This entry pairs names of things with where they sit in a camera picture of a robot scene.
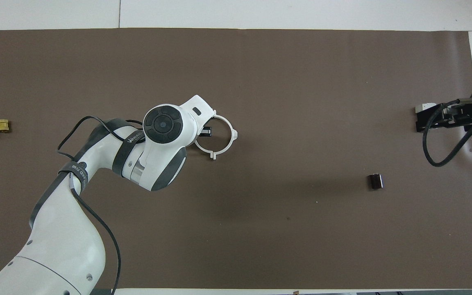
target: brown mat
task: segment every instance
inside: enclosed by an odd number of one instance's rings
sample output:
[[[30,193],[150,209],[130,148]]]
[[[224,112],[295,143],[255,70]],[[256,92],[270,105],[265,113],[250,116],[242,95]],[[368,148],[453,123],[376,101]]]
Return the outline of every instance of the brown mat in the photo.
[[[466,32],[0,31],[0,118],[14,129],[0,134],[0,269],[77,120],[140,120],[199,94],[238,130],[232,149],[212,162],[189,147],[160,192],[104,170],[82,195],[116,233],[120,287],[472,288],[472,140],[434,168],[414,132],[416,104],[471,92]],[[214,133],[204,142],[225,140]],[[461,133],[432,132],[433,156]],[[369,191],[374,172],[383,190]],[[115,254],[98,228],[107,288]]]

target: black cable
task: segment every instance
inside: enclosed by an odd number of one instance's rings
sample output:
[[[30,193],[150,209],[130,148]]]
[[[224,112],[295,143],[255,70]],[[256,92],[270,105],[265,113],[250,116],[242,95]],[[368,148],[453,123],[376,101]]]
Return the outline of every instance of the black cable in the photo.
[[[120,280],[120,272],[121,272],[121,255],[120,255],[120,247],[118,246],[118,241],[116,241],[116,237],[114,237],[114,234],[112,233],[112,230],[110,229],[109,226],[99,217],[99,215],[90,208],[89,205],[85,203],[85,201],[77,194],[75,189],[71,188],[70,191],[72,192],[74,198],[77,200],[77,202],[83,206],[96,220],[107,230],[107,233],[109,233],[110,238],[112,239],[112,242],[114,243],[114,247],[116,247],[116,254],[118,256],[118,270],[116,272],[116,282],[114,283],[114,288],[112,289],[111,295],[114,295],[116,293],[116,289],[118,288],[118,282]]]
[[[422,148],[424,150],[425,158],[427,161],[435,167],[441,167],[447,164],[449,161],[453,159],[453,157],[460,151],[462,146],[469,140],[469,138],[472,136],[472,127],[466,132],[466,134],[462,137],[462,139],[456,144],[456,146],[453,148],[451,153],[445,157],[445,159],[441,160],[440,162],[435,162],[432,158],[431,155],[429,155],[429,151],[427,150],[427,133],[429,133],[429,129],[431,128],[431,125],[433,125],[434,119],[442,112],[445,108],[452,106],[453,104],[460,103],[459,99],[450,101],[448,103],[442,103],[438,109],[435,110],[435,112],[429,117],[429,120],[427,120],[427,124],[425,125],[424,129],[424,134],[422,136]]]
[[[71,159],[72,161],[74,161],[74,157],[70,154],[67,154],[67,153],[64,153],[62,151],[60,151],[61,147],[65,144],[65,142],[67,142],[67,140],[69,140],[69,138],[74,134],[74,132],[79,128],[79,126],[81,125],[81,123],[83,123],[84,121],[88,120],[88,119],[94,119],[96,121],[98,121],[99,123],[101,123],[101,125],[110,133],[112,134],[115,138],[117,138],[118,140],[120,141],[124,141],[125,138],[121,138],[121,136],[117,135],[114,131],[112,131],[106,124],[105,122],[103,122],[103,120],[101,120],[100,118],[96,117],[96,116],[85,116],[83,118],[81,118],[81,120],[79,120],[79,122],[76,123],[76,125],[73,127],[73,129],[71,130],[71,132],[61,141],[61,143],[59,144],[58,146],[58,149],[56,149],[56,153],[58,154],[61,154],[61,155],[64,155],[64,156],[67,156],[69,157],[69,159]],[[125,120],[126,122],[129,122],[129,123],[137,123],[139,125],[143,125],[141,122],[137,121],[137,120]],[[142,140],[140,140],[138,143],[141,143],[141,142],[144,142],[145,139],[143,138]]]

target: black strap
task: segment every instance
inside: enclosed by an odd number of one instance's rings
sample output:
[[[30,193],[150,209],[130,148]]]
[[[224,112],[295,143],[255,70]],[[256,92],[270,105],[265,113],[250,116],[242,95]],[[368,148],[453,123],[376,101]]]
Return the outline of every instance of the black strap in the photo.
[[[80,164],[74,161],[70,161],[58,171],[58,174],[60,172],[72,172],[77,177],[77,179],[79,179],[79,182],[81,183],[81,192],[83,192],[87,183],[89,183],[89,175],[86,172],[85,167],[86,164],[84,164],[84,162]]]
[[[123,177],[123,166],[125,165],[127,158],[131,154],[134,146],[136,146],[136,144],[143,138],[145,137],[142,130],[136,130],[132,132],[131,135],[127,136],[127,138],[125,138],[120,146],[120,149],[118,150],[118,153],[116,153],[114,162],[112,163],[112,171],[114,173]]]

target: center button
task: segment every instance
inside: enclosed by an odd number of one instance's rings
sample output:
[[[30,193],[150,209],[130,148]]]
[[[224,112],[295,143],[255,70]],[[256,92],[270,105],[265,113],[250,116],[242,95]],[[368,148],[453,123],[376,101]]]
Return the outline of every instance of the center button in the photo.
[[[160,115],[154,120],[154,129],[159,133],[167,133],[172,129],[172,120],[166,115]]]

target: white ring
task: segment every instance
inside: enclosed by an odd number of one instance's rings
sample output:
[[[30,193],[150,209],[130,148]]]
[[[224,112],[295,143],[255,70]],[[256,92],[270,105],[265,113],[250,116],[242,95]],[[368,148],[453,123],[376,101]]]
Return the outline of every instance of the white ring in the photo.
[[[202,148],[202,146],[200,146],[200,144],[198,143],[198,140],[196,140],[194,143],[197,147],[199,147],[200,150],[204,151],[205,153],[208,153],[210,154],[210,158],[213,159],[213,160],[216,160],[216,155],[219,155],[219,154],[223,154],[225,153],[232,145],[232,142],[234,140],[236,140],[236,138],[238,138],[238,131],[236,131],[231,123],[229,122],[229,120],[225,119],[223,116],[220,116],[220,115],[217,115],[215,114],[214,116],[212,116],[211,119],[218,119],[218,120],[221,120],[225,123],[227,123],[227,125],[229,126],[229,128],[231,129],[231,140],[229,140],[229,144],[227,144],[227,146],[221,150],[221,151],[217,151],[217,152],[213,152],[213,151],[210,151],[208,149],[204,149]]]

